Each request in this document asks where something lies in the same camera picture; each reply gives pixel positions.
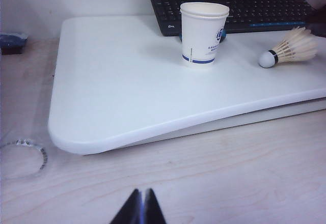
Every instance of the badminton shuttlecock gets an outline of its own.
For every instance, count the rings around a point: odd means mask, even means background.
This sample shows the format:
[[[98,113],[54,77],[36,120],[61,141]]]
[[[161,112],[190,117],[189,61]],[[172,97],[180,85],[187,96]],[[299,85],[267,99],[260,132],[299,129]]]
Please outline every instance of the badminton shuttlecock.
[[[277,63],[312,59],[317,53],[317,43],[313,38],[310,30],[294,28],[279,44],[260,56],[259,65],[269,68]]]

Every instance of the paper cup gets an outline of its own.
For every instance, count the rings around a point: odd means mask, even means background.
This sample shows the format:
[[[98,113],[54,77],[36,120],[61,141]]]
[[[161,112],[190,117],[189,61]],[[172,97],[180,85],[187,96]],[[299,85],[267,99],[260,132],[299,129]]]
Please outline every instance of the paper cup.
[[[229,8],[213,3],[184,3],[180,6],[182,58],[188,64],[206,66],[216,58]]]

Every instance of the light wooden desk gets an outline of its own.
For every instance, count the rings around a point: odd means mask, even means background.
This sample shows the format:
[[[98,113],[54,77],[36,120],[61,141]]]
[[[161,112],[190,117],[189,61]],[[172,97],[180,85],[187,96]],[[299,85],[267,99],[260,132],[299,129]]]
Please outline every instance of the light wooden desk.
[[[1,182],[2,223],[109,223],[152,187],[167,223],[326,223],[326,110],[79,156],[53,146],[47,116],[58,41],[2,57],[3,143],[31,138],[48,164]],[[2,152],[2,177],[40,166]]]

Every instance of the keyboard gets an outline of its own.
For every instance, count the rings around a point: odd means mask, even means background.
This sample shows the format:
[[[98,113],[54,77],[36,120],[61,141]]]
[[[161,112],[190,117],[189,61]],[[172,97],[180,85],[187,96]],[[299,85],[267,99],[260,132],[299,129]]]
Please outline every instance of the keyboard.
[[[164,36],[181,33],[180,5],[207,2],[230,8],[226,33],[290,30],[305,26],[313,8],[305,0],[151,0],[160,31]]]

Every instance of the black band on shuttlecock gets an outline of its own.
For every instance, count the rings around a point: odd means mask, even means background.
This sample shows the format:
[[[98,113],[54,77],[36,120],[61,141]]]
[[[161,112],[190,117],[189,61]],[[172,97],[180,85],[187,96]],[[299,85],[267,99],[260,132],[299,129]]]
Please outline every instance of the black band on shuttlecock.
[[[277,62],[279,61],[279,57],[277,57],[277,54],[274,52],[274,50],[268,50],[268,52],[273,54],[274,59],[275,59],[275,64],[277,64]]]

